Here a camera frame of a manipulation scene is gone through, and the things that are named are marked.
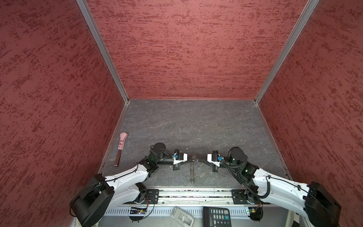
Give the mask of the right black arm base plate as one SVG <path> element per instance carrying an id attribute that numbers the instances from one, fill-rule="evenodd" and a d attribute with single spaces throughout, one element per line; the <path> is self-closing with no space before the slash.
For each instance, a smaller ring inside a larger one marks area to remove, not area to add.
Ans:
<path id="1" fill-rule="evenodd" d="M 259 198 L 252 195 L 246 189 L 233 189 L 231 190 L 232 200 L 234 205 L 259 205 L 259 204 L 269 204 L 266 202 L 262 202 Z"/>

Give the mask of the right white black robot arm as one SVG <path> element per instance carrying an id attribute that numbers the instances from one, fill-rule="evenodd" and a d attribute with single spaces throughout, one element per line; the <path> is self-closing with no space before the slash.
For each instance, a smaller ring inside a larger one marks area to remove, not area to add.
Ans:
<path id="1" fill-rule="evenodd" d="M 232 147 L 226 157 L 215 150 L 207 154 L 205 163 L 214 172 L 227 169 L 246 188 L 250 202 L 275 204 L 307 218 L 315 227 L 339 226 L 341 205 L 320 183 L 299 183 L 271 174 L 248 162 L 240 147 Z"/>

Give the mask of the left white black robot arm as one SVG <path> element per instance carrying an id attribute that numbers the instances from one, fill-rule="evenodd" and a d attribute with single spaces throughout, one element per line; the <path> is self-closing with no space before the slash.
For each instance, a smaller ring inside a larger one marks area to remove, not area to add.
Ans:
<path id="1" fill-rule="evenodd" d="M 136 166 L 116 175 L 94 175 L 72 199 L 70 215 L 77 219 L 80 226 L 93 227 L 107 211 L 119 205 L 133 201 L 148 202 L 144 181 L 157 172 L 159 165 L 171 165 L 177 170 L 187 160 L 186 153 L 178 149 L 171 152 L 165 144 L 156 143 L 150 147 L 149 155 Z"/>

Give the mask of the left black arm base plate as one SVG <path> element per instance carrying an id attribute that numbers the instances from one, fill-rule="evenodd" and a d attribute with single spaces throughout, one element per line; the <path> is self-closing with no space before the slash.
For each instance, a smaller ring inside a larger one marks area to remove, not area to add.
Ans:
<path id="1" fill-rule="evenodd" d="M 134 203 L 136 204 L 148 204 L 148 203 L 158 203 L 159 189 L 145 189 L 142 190 L 137 196 Z"/>

